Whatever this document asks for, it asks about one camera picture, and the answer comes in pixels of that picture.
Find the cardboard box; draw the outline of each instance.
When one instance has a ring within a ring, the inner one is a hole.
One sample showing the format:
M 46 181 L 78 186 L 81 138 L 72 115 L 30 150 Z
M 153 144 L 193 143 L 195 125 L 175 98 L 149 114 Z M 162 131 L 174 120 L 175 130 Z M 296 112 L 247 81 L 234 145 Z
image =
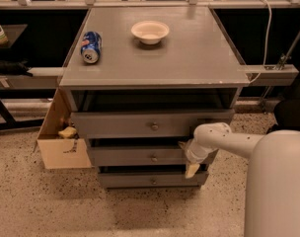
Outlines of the cardboard box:
M 42 161 L 46 169 L 91 168 L 84 139 L 59 138 L 70 118 L 70 108 L 58 89 L 45 116 L 37 137 Z

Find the concrete floor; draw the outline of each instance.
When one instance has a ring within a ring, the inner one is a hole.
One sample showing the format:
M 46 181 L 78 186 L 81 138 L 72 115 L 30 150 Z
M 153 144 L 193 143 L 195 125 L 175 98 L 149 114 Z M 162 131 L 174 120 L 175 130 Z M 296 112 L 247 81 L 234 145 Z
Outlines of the concrete floor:
M 265 134 L 273 114 L 235 114 L 234 131 Z M 220 150 L 205 186 L 102 189 L 94 169 L 45 170 L 38 128 L 0 131 L 0 237 L 243 236 L 248 162 Z

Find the white robotic arm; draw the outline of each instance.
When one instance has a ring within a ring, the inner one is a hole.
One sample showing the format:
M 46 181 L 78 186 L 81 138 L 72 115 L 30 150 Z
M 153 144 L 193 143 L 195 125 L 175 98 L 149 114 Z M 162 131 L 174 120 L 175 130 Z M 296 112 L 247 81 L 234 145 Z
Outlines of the white robotic arm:
M 185 146 L 187 178 L 208 153 L 249 158 L 245 237 L 300 237 L 300 132 L 232 133 L 228 124 L 200 125 Z

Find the drawer knob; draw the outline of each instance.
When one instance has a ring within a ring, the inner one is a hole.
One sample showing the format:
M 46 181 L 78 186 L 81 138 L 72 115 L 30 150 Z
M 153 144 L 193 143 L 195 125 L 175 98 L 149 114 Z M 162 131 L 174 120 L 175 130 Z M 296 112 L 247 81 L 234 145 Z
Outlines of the drawer knob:
M 156 122 L 153 122 L 153 123 L 151 124 L 151 129 L 152 129 L 152 130 L 158 130 L 158 129 L 159 129 L 159 124 L 156 123 Z
M 158 161 L 158 158 L 157 158 L 155 155 L 153 155 L 153 156 L 151 157 L 151 161 L 157 162 L 157 161 Z

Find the soda can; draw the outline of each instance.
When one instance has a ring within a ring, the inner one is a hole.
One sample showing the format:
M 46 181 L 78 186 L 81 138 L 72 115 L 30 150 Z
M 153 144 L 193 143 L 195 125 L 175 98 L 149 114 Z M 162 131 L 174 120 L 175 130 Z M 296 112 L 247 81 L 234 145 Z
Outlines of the soda can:
M 96 32 L 86 32 L 81 42 L 81 55 L 87 63 L 95 63 L 101 56 L 102 38 Z

